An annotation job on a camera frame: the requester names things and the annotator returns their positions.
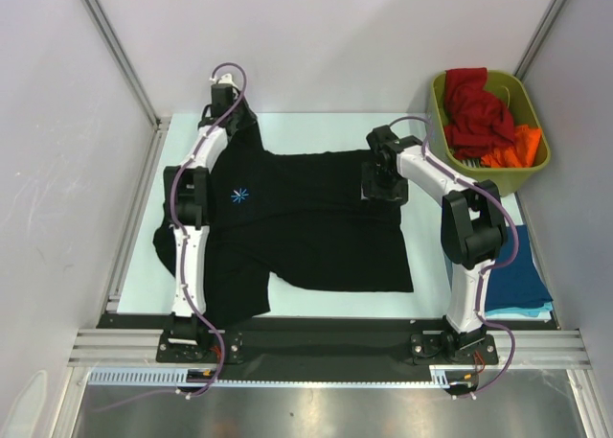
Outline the black t shirt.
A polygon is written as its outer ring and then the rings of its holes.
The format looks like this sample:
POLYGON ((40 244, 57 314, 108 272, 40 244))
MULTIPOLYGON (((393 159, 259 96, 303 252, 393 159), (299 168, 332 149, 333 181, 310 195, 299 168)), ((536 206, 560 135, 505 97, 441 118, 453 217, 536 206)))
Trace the black t shirt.
POLYGON ((226 328, 269 311, 268 283, 333 292, 410 292, 400 207, 361 195, 366 150, 279 155, 257 124, 213 168, 204 253, 206 318, 226 328))

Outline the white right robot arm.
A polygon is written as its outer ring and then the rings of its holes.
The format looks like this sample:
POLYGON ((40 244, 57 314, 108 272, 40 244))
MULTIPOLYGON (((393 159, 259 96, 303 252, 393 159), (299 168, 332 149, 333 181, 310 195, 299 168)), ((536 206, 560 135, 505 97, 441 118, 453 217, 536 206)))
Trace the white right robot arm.
POLYGON ((443 354, 464 362, 476 351, 471 334, 484 324, 488 277, 507 225, 495 183, 463 178, 414 136, 397 137, 386 127, 367 135, 373 160, 362 167, 362 196, 404 204, 408 183, 417 184, 442 209, 441 245, 453 264, 445 319, 453 332, 442 338, 443 354))

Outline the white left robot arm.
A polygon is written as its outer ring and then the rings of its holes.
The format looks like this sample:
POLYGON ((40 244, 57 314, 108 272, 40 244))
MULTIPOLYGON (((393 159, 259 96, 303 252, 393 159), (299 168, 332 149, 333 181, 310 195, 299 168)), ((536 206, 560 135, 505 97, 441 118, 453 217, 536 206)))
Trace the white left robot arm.
POLYGON ((171 308, 175 317, 199 321, 206 310, 203 279, 213 217, 211 171, 240 129, 240 122, 254 117, 244 99, 231 105, 212 103, 205 108, 185 158, 164 169, 164 208, 176 247, 171 308))

